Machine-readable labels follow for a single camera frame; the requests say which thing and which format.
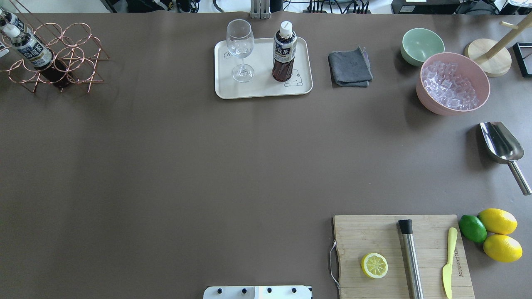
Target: lemon slice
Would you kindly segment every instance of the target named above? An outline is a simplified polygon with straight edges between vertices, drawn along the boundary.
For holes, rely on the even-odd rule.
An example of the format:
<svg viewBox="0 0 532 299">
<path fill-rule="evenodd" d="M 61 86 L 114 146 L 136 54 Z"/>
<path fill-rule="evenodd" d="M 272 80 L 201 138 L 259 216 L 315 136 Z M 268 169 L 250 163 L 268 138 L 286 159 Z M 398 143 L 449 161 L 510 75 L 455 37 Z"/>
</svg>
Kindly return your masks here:
<svg viewBox="0 0 532 299">
<path fill-rule="evenodd" d="M 368 277 L 382 278 L 388 272 L 388 262 L 378 253 L 368 253 L 362 258 L 362 271 Z"/>
</svg>

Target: white bottle cap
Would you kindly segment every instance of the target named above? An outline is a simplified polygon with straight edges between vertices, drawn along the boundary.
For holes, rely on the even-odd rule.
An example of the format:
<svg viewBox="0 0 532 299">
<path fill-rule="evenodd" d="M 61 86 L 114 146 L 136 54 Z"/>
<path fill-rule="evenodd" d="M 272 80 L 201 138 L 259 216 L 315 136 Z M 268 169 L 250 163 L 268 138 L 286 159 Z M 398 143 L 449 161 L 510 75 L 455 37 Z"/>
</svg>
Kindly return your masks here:
<svg viewBox="0 0 532 299">
<path fill-rule="evenodd" d="M 17 37 L 19 36 L 20 34 L 20 29 L 17 28 L 15 25 L 13 24 L 7 24 L 5 27 L 4 27 L 4 33 L 13 38 L 13 37 Z"/>
<path fill-rule="evenodd" d="M 282 37 L 289 37 L 292 34 L 292 23 L 290 21 L 284 21 L 281 23 L 281 29 L 279 33 Z"/>
</svg>

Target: bottle label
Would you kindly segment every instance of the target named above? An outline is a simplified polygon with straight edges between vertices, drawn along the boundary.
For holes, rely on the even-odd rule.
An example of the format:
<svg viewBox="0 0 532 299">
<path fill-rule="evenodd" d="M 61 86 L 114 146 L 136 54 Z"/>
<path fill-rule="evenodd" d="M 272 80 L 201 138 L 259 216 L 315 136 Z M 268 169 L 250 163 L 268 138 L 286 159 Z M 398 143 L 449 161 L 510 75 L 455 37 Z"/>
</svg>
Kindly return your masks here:
<svg viewBox="0 0 532 299">
<path fill-rule="evenodd" d="M 38 68 L 46 66 L 53 59 L 52 51 L 48 50 L 35 37 L 32 37 L 27 44 L 14 48 Z"/>
<path fill-rule="evenodd" d="M 285 63 L 290 62 L 292 59 L 294 59 L 296 55 L 296 33 L 294 32 L 294 41 L 288 44 L 281 43 L 277 36 L 274 39 L 273 42 L 273 59 L 277 60 L 278 62 Z"/>
<path fill-rule="evenodd" d="M 26 25 L 19 18 L 13 16 L 13 20 L 12 21 L 13 21 L 12 24 L 15 25 L 15 27 L 17 27 L 20 31 L 26 32 L 26 30 L 27 30 Z"/>
</svg>

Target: gray cloth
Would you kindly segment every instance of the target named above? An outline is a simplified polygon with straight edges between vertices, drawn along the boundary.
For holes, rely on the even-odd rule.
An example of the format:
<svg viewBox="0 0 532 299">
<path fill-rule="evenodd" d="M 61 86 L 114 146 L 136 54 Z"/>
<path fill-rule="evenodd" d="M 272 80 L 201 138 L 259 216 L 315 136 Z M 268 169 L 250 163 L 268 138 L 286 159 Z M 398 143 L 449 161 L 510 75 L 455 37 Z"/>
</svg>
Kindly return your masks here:
<svg viewBox="0 0 532 299">
<path fill-rule="evenodd" d="M 353 51 L 330 53 L 329 64 L 334 81 L 342 87 L 368 87 L 373 79 L 367 53 L 360 46 Z"/>
</svg>

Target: knife handle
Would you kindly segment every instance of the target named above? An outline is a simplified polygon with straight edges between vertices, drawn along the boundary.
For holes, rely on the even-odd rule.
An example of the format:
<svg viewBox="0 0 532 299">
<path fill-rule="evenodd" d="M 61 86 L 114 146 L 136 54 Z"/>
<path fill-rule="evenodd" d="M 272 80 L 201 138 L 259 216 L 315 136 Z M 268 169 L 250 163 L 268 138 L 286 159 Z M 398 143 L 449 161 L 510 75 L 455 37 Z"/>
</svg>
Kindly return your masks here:
<svg viewBox="0 0 532 299">
<path fill-rule="evenodd" d="M 449 229 L 449 236 L 447 238 L 447 263 L 453 264 L 454 248 L 456 247 L 456 238 L 458 231 L 456 228 Z"/>
</svg>

